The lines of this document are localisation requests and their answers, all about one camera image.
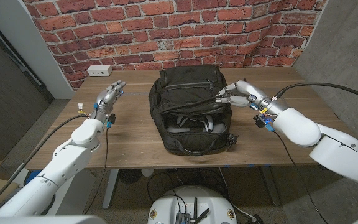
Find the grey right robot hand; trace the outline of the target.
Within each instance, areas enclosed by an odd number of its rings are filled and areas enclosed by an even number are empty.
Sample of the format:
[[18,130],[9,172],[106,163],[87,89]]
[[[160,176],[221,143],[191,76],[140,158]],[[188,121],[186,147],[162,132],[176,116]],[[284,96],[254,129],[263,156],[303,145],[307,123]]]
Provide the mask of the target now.
[[216,95],[216,102],[246,107],[250,104],[249,98],[251,95],[255,96],[253,103],[257,105],[264,98],[268,98],[262,90],[244,80],[238,80],[220,90]]

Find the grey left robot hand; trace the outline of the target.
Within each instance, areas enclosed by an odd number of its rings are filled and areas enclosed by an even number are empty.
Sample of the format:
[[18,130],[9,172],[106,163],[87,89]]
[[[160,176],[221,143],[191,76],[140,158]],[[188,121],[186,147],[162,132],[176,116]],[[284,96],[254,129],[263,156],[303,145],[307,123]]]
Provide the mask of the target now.
[[123,95],[125,85],[126,82],[118,80],[103,90],[96,98],[96,108],[91,113],[90,118],[105,123],[115,102]]

